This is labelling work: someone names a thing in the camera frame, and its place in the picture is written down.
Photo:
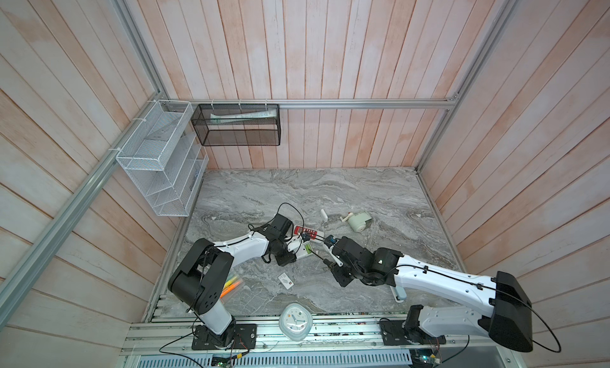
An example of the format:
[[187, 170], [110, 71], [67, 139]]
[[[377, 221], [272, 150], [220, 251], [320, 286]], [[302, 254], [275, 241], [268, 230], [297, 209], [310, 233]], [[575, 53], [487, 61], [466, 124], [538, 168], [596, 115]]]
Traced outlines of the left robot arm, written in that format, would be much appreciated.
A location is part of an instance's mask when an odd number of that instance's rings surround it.
[[221, 301], [232, 268], [265, 256], [274, 256], [278, 264], [295, 262], [303, 236], [294, 231], [294, 223], [277, 214], [267, 223], [249, 228], [244, 236], [215, 243], [198, 239], [168, 279], [168, 290], [212, 335], [224, 336], [234, 326], [234, 317]]

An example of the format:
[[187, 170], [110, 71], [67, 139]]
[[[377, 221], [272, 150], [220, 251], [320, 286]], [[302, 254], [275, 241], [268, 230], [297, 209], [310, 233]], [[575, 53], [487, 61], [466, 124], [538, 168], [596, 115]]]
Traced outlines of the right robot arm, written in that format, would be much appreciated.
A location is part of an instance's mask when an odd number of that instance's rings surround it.
[[368, 286], [432, 293], [481, 316], [472, 326], [473, 335], [488, 336], [513, 351], [533, 351], [532, 302], [512, 274], [499, 271], [489, 277], [452, 271], [385, 247], [371, 252], [347, 237], [327, 236], [323, 243], [335, 260], [325, 263], [340, 286], [357, 279]]

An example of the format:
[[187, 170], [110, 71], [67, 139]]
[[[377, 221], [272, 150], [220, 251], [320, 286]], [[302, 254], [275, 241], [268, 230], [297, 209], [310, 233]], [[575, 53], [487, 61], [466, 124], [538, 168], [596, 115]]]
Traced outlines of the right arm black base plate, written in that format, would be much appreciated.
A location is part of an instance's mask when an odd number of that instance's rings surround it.
[[446, 344], [445, 336], [434, 337], [421, 328], [419, 316], [423, 309], [423, 305], [414, 304], [410, 307], [405, 320], [389, 320], [386, 317], [379, 319], [384, 346]]

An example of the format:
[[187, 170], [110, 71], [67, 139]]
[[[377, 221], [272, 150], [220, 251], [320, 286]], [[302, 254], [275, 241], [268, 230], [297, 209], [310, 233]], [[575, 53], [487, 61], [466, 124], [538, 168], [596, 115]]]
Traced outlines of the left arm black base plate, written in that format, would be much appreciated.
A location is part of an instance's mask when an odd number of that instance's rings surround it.
[[231, 323], [222, 334], [215, 334], [205, 325], [195, 327], [192, 350], [251, 350], [256, 346], [257, 325]]

